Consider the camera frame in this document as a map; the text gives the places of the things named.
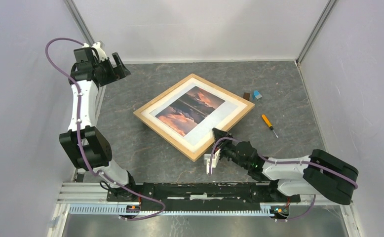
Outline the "wooden picture frame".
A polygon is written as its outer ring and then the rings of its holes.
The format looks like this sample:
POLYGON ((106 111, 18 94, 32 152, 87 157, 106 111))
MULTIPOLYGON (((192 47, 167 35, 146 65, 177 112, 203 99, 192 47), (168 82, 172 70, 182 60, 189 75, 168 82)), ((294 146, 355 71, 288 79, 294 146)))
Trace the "wooden picture frame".
POLYGON ((190 74, 134 112, 141 122, 191 161, 215 142, 213 128, 229 131, 254 103, 190 74))

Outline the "sunset sky photo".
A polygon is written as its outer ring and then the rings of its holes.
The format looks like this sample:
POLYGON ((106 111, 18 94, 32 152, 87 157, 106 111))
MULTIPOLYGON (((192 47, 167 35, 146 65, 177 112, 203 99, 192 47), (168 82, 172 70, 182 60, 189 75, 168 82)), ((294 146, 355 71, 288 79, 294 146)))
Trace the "sunset sky photo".
POLYGON ((199 81, 188 82, 142 112, 164 132, 195 152, 224 128, 246 104, 199 81))

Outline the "yellow handled screwdriver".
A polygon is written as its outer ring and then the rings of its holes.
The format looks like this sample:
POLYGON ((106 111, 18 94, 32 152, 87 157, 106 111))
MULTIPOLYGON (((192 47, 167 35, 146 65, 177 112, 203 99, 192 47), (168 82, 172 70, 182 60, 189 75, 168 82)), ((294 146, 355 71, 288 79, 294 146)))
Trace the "yellow handled screwdriver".
POLYGON ((263 121, 265 122, 265 124, 268 126, 268 128, 274 133, 275 137, 276 138, 279 138, 277 133, 275 132, 274 128, 273 128, 273 125, 271 124, 271 122, 269 121, 269 119, 267 118, 267 116, 265 114, 262 114, 261 115, 261 118, 263 119, 263 121))

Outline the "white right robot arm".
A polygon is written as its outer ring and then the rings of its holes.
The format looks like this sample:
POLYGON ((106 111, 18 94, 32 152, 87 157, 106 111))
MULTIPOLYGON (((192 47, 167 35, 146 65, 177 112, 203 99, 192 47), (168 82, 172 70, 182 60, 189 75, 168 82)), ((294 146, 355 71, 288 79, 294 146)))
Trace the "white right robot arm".
POLYGON ((299 158, 272 158, 260 155, 249 141, 238 142, 231 133, 212 129, 215 139, 211 156, 226 158, 258 182, 270 181, 268 196, 281 201, 294 195, 322 195, 349 205, 359 171, 347 162, 320 149, 299 158))

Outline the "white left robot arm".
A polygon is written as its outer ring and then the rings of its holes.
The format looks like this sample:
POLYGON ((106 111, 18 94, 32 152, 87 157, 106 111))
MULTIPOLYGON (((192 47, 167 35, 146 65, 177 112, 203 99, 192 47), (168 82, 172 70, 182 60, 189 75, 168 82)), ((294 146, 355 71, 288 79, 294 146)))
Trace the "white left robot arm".
POLYGON ((130 75, 117 53, 113 65, 102 43, 84 44, 75 49, 76 62, 71 68, 69 83, 73 93, 72 118, 67 132, 59 142, 76 169, 100 176, 100 185, 109 198, 132 201, 138 188, 132 175, 114 160, 110 143, 96 127, 96 100, 100 87, 130 75))

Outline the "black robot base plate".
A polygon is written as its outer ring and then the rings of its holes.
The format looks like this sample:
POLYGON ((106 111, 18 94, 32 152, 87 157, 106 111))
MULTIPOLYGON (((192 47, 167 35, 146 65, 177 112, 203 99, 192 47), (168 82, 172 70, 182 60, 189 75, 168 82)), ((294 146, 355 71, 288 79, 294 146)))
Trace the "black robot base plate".
POLYGON ((108 201, 139 202, 141 211, 253 211, 259 201, 299 202, 300 195, 287 197, 275 182, 262 183, 142 183, 136 196, 123 188, 108 191, 108 201))

